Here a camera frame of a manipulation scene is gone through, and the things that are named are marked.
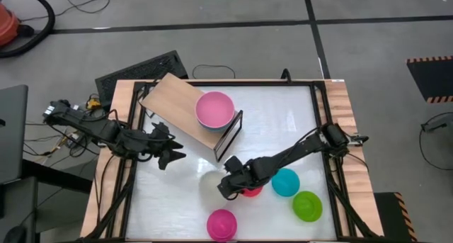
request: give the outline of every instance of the concrete floor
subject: concrete floor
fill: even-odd
[[[70,6],[65,0],[48,1],[57,13]],[[3,3],[19,18],[44,13],[28,0]],[[453,0],[312,3],[317,19],[438,16],[453,12]],[[86,9],[102,4],[97,1]],[[111,0],[100,13],[69,11],[57,19],[56,28],[306,19],[304,0]],[[44,21],[29,24],[39,29]],[[452,111],[453,105],[425,103],[405,60],[453,55],[453,21],[336,24],[319,26],[319,32],[331,77],[346,80],[359,131],[370,136],[364,151],[374,190],[403,194],[420,241],[451,242],[453,175],[423,161],[418,131],[429,117]],[[236,70],[238,78],[278,78],[285,67],[294,78],[322,77],[310,26],[268,26],[51,35],[29,53],[0,61],[0,88],[27,84],[28,120],[38,122],[49,101],[66,98],[83,103],[96,92],[95,78],[170,50],[178,51],[188,72],[197,64],[225,64]],[[206,78],[228,77],[228,72],[200,74]],[[51,135],[52,131],[29,127],[26,134],[34,138]],[[453,152],[452,138],[450,129],[426,135],[423,146],[428,159],[453,167],[448,159]],[[64,153],[51,158],[48,164],[62,156]],[[91,156],[67,159],[56,168],[82,164]],[[86,204],[83,198],[78,203],[81,207]],[[80,226],[78,221],[51,231],[43,242],[75,239]]]

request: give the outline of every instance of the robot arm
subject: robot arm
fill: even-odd
[[[168,127],[163,123],[153,123],[155,129],[148,134],[141,130],[127,129],[126,123],[120,122],[117,115],[116,120],[109,120],[107,116],[94,118],[72,109],[67,101],[52,101],[43,116],[48,125],[71,126],[93,140],[106,144],[112,154],[123,159],[146,162],[152,156],[158,157],[161,170],[168,163],[185,157],[185,154],[173,151],[183,146],[173,141],[174,137],[170,138]],[[149,157],[138,159],[138,154],[149,154]]]
[[[279,169],[314,152],[328,152],[333,156],[348,153],[348,138],[338,124],[325,124],[314,133],[302,138],[292,147],[272,156],[248,160],[244,165],[235,156],[225,163],[230,175],[217,186],[225,198],[242,193],[245,188],[253,190],[267,184]]]

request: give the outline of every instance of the white table surface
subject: white table surface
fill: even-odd
[[[243,128],[220,163],[212,150],[155,115],[151,122],[164,122],[179,150],[187,157],[170,163],[165,171],[157,159],[139,163],[132,196],[127,238],[129,239],[210,239],[206,222],[210,213],[223,204],[237,219],[235,240],[243,239],[335,239],[331,206],[321,154],[311,154],[287,166],[300,178],[299,191],[314,192],[323,203],[316,222],[303,222],[293,213],[292,198],[278,196],[271,184],[255,198],[239,196],[225,201],[215,186],[225,173],[223,163],[236,155],[242,162],[272,156],[292,146],[316,127],[309,87],[306,86],[204,86],[202,91],[222,91],[243,110]]]

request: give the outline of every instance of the black hose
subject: black hose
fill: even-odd
[[[44,29],[39,32],[34,38],[32,38],[29,42],[24,44],[23,46],[16,48],[11,51],[7,52],[0,52],[0,58],[7,58],[7,57],[15,57],[22,55],[25,52],[28,52],[30,49],[34,48],[37,44],[39,44],[41,41],[43,41],[52,31],[55,25],[55,12],[50,6],[50,4],[46,0],[37,0],[39,1],[44,7],[45,10],[47,11],[47,15],[49,16],[49,21],[47,22],[47,25],[44,27]]]

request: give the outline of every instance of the green cup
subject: green cup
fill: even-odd
[[[292,209],[300,220],[315,222],[323,213],[323,204],[316,194],[302,191],[292,200]]]

